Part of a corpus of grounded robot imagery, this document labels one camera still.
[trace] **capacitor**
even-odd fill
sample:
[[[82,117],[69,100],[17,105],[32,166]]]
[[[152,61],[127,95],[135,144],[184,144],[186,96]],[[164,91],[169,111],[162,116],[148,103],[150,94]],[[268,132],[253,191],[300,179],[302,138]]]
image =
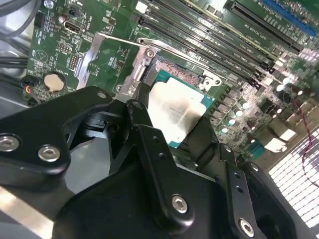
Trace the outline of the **capacitor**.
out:
[[[249,143],[254,143],[254,142],[256,142],[255,137],[254,137],[252,134],[250,134],[250,133],[247,134],[247,138],[248,138],[248,142],[249,142]]]
[[[277,114],[280,114],[283,110],[282,110],[279,106],[275,106],[275,107],[274,107],[274,111],[275,111]]]
[[[243,111],[237,107],[233,108],[233,112],[237,117],[243,116]]]
[[[286,77],[286,78],[283,79],[283,85],[284,86],[289,84],[289,83],[291,83],[291,79],[289,77]]]
[[[250,120],[247,121],[247,126],[248,126],[251,130],[255,130],[255,129],[256,129],[254,123],[252,123]]]
[[[283,91],[285,88],[285,85],[275,81],[273,84],[274,89],[276,89],[277,92]]]
[[[290,85],[290,89],[296,93],[298,96],[301,96],[303,94],[302,89],[300,89],[298,86]]]
[[[245,101],[244,99],[239,101],[240,105],[242,106],[243,109],[248,109],[249,108],[249,103],[247,101]]]
[[[227,128],[227,126],[225,126],[225,125],[220,125],[219,127],[218,127],[218,129],[219,129],[219,131],[220,132],[222,132],[222,133],[227,133],[228,132],[228,128]]]
[[[274,119],[277,117],[277,113],[275,111],[270,111],[269,116]]]
[[[227,116],[226,121],[229,125],[234,125],[236,123],[236,120],[232,116]]]
[[[58,18],[59,23],[63,24],[64,22],[66,22],[69,19],[69,17],[65,14],[60,15]]]

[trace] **black connector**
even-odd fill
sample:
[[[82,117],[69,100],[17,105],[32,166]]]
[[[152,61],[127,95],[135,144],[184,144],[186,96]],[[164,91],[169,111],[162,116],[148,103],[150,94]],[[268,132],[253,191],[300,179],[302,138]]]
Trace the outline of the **black connector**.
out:
[[[270,39],[273,39],[275,42],[280,44],[288,51],[298,55],[304,49],[297,42],[293,41],[280,31],[278,31],[276,28],[255,15],[252,11],[244,7],[242,4],[234,2],[234,4],[230,8],[230,11],[236,16],[243,19],[245,22],[252,25],[252,27],[255,26],[263,29]]]

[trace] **cable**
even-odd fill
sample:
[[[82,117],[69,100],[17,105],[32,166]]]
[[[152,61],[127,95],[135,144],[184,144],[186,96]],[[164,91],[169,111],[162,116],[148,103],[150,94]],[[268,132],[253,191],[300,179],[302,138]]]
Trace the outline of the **cable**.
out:
[[[27,57],[0,57],[0,63],[27,63]]]
[[[17,30],[10,32],[8,34],[0,33],[0,40],[7,40],[10,38],[14,38],[16,36],[19,36],[21,33],[23,33],[24,30],[30,25],[30,23],[34,19],[35,15],[37,14],[37,12],[39,11],[41,4],[42,4],[42,0],[36,0],[35,4],[34,4],[34,8],[31,12],[30,16],[24,22],[24,24],[20,28],[18,28]]]
[[[9,15],[27,5],[32,0],[11,0],[0,5],[0,17]]]
[[[0,63],[0,68],[26,69],[25,63]]]
[[[6,74],[0,73],[0,82],[4,82],[6,84],[9,84],[11,86],[14,86],[15,88],[22,89],[23,87],[20,85],[20,80],[12,77],[7,76]]]
[[[22,54],[28,56],[30,54],[30,50],[27,46],[23,45],[22,43],[18,42],[17,40],[14,39],[7,39],[4,40],[7,44],[21,52]]]
[[[312,148],[312,145],[313,145],[313,141],[312,141],[312,138],[311,138],[311,134],[310,134],[310,130],[309,130],[309,127],[308,127],[308,123],[306,121],[306,118],[305,118],[305,114],[304,114],[304,111],[297,105],[296,101],[293,101],[293,104],[299,109],[299,112],[301,114],[301,117],[303,119],[303,122],[304,122],[304,125],[306,127],[306,130],[307,130],[307,134],[308,134],[308,145],[307,147],[305,148],[305,152],[302,156],[302,166],[303,166],[303,171],[304,171],[304,176],[306,177],[306,179],[311,182],[312,185],[316,186],[317,188],[319,188],[319,185],[316,183],[316,182],[313,182],[306,174],[306,170],[305,170],[305,160],[306,160],[306,155],[309,153],[309,151],[311,150]]]

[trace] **screw hole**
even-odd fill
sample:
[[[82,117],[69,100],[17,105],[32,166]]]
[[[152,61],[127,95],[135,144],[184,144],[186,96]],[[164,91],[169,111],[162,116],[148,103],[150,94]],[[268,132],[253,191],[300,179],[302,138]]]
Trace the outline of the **screw hole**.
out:
[[[110,133],[115,133],[119,130],[119,126],[117,124],[112,124],[109,126],[108,130]]]
[[[156,136],[153,136],[153,140],[154,140],[156,143],[159,143],[159,142],[160,142],[160,139],[157,138]]]
[[[238,192],[244,193],[244,190],[242,190],[239,186],[236,186],[236,188],[237,188]]]
[[[238,173],[234,173],[234,175],[235,175],[236,178],[240,179],[240,176],[239,176]]]
[[[159,158],[160,158],[160,159],[166,159],[166,155],[163,154],[163,153],[159,153]]]

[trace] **red wire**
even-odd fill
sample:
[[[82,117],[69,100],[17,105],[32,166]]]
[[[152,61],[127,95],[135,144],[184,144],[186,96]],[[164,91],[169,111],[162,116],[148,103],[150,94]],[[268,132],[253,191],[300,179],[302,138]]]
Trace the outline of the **red wire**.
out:
[[[308,123],[306,121],[306,118],[305,118],[305,114],[304,114],[304,111],[297,105],[297,103],[295,101],[293,101],[294,105],[299,109],[299,112],[301,114],[301,117],[303,118],[303,122],[304,122],[304,125],[306,127],[306,130],[307,130],[307,133],[308,133],[308,139],[309,139],[309,142],[308,142],[308,145],[305,149],[305,152],[302,156],[302,165],[303,165],[303,171],[304,171],[304,175],[306,177],[306,179],[311,182],[312,185],[316,186],[317,188],[319,188],[319,185],[315,182],[313,182],[306,174],[306,171],[305,171],[305,160],[306,160],[306,155],[309,153],[309,151],[311,150],[312,148],[312,145],[313,145],[313,141],[312,141],[312,138],[311,138],[311,134],[310,134],[310,130],[309,130],[309,127],[308,127]]]

